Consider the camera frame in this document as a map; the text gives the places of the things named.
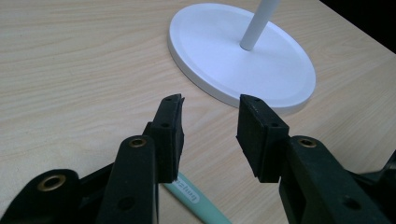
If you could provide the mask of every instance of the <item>black plastic part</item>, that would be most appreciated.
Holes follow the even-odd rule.
[[[80,203],[79,179],[71,170],[51,170],[32,179],[0,223],[71,223]]]
[[[149,135],[157,148],[158,182],[172,183],[177,179],[178,165],[184,144],[181,94],[165,97],[143,135]]]
[[[378,208],[396,223],[396,151],[379,172],[356,175],[350,173]]]
[[[277,183],[289,126],[263,100],[241,95],[236,138],[260,182]]]
[[[125,139],[114,162],[96,223],[157,223],[155,145],[149,136]]]
[[[318,140],[292,137],[286,157],[292,174],[282,175],[280,195],[290,223],[390,223]]]

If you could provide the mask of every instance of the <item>light wood grain surface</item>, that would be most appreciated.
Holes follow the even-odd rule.
[[[254,178],[236,108],[192,84],[166,44],[192,0],[0,1],[0,215],[33,177],[88,175],[141,134],[161,99],[186,97],[180,171],[232,223],[287,223],[277,184]],[[218,3],[254,11],[259,0]],[[318,0],[282,0],[272,22],[306,50],[317,87],[290,134],[321,140],[346,169],[380,169],[396,148],[396,57]],[[161,223],[200,223],[161,188]]]

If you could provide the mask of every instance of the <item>screw hole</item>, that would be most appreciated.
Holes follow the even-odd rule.
[[[127,210],[133,208],[134,207],[134,198],[133,197],[125,197],[125,198],[119,200],[117,207],[121,211],[127,211]]]
[[[343,197],[342,204],[352,210],[360,210],[361,209],[361,205],[356,200],[349,197],[348,195],[345,195]]]
[[[142,147],[147,143],[146,139],[143,138],[136,138],[129,142],[130,147]]]
[[[65,181],[65,175],[50,175],[37,185],[37,189],[40,191],[52,191],[62,186]]]
[[[303,147],[316,147],[317,143],[314,140],[301,138],[298,140],[298,143]]]

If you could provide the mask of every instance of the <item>white round base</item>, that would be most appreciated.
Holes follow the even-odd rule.
[[[240,94],[264,100],[276,112],[302,105],[313,93],[314,67],[300,45],[268,22],[251,51],[239,46],[253,13],[220,4],[181,9],[168,47],[181,71],[220,101],[239,106]]]

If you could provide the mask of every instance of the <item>white pole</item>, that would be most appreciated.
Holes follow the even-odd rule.
[[[262,0],[257,8],[240,46],[245,50],[252,50],[259,39],[265,25],[270,20],[280,0]]]

